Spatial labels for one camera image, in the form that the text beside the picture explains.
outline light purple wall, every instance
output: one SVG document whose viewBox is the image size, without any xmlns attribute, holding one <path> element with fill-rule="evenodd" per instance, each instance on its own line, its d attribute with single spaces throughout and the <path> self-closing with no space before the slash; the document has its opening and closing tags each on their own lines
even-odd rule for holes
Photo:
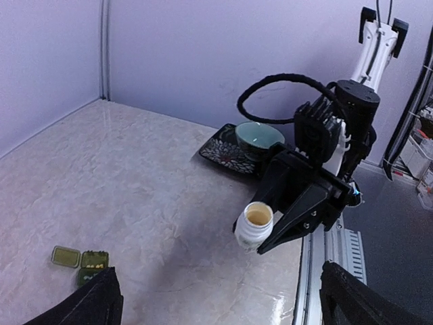
<svg viewBox="0 0 433 325">
<path fill-rule="evenodd" d="M 1 1 L 0 157 L 99 96 L 100 1 Z"/>
<path fill-rule="evenodd" d="M 388 2 L 381 3 L 386 17 Z M 363 6 L 375 1 L 112 0 L 112 99 L 213 127 L 238 123 L 237 97 L 268 74 L 297 72 L 322 83 L 350 78 L 361 53 Z M 419 74 L 433 23 L 427 8 L 433 0 L 394 2 L 410 31 L 382 79 L 372 162 L 380 162 Z M 282 83 L 247 103 L 251 112 L 282 118 L 315 96 Z M 291 127 L 284 131 L 292 139 Z"/>
</svg>

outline small green container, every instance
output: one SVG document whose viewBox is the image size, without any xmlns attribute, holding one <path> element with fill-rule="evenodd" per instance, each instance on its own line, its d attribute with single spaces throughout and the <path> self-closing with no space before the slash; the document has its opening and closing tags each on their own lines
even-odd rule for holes
<svg viewBox="0 0 433 325">
<path fill-rule="evenodd" d="M 67 247 L 55 246 L 53 254 L 51 255 L 51 261 L 54 264 L 61 266 L 77 268 L 80 264 L 80 251 Z"/>
<path fill-rule="evenodd" d="M 92 280 L 93 277 L 103 269 L 86 269 L 82 268 L 78 271 L 78 287 L 84 286 L 88 281 Z"/>
<path fill-rule="evenodd" d="M 105 269 L 108 266 L 107 252 L 86 251 L 81 259 L 81 267 L 86 269 Z"/>
</svg>

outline black patterned tray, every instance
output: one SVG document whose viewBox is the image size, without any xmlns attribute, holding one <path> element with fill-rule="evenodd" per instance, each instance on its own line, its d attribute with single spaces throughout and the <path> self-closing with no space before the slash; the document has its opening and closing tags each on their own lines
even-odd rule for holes
<svg viewBox="0 0 433 325">
<path fill-rule="evenodd" d="M 257 174 L 259 165 L 245 157 L 237 145 L 236 126 L 226 124 L 198 150 L 200 156 L 242 174 Z"/>
</svg>

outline green ceramic bowl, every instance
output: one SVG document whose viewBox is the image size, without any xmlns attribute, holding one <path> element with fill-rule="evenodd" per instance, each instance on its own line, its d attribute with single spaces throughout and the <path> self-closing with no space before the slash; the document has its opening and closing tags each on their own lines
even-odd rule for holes
<svg viewBox="0 0 433 325">
<path fill-rule="evenodd" d="M 277 142 L 285 143 L 286 139 L 277 129 L 268 124 L 245 122 L 236 129 L 237 144 L 246 157 L 252 161 L 265 159 L 269 148 Z"/>
</svg>

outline table surface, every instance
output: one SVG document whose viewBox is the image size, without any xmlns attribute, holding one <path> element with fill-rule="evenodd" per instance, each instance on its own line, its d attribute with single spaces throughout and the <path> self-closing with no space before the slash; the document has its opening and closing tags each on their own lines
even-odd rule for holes
<svg viewBox="0 0 433 325">
<path fill-rule="evenodd" d="M 0 160 L 0 320 L 76 288 L 55 245 L 108 251 L 122 324 L 291 324 L 301 241 L 245 254 L 231 226 L 254 184 L 195 153 L 215 132 L 102 100 Z"/>
</svg>

